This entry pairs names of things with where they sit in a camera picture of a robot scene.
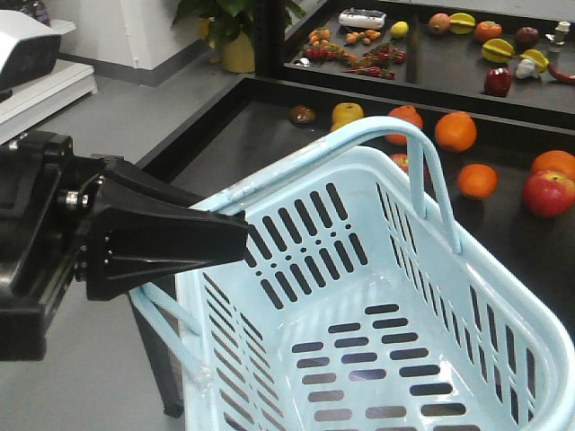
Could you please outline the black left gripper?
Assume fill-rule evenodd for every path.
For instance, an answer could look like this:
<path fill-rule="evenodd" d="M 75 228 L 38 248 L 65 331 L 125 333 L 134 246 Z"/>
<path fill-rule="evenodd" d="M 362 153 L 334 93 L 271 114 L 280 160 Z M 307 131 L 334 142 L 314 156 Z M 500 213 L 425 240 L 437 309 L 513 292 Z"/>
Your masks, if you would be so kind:
<path fill-rule="evenodd" d="M 242 217 L 191 209 L 204 197 L 123 157 L 77 156 L 70 136 L 22 133 L 1 146 L 2 361 L 46 355 L 102 173 L 144 197 L 97 198 L 87 237 L 89 300 L 109 301 L 160 277 L 244 258 Z"/>

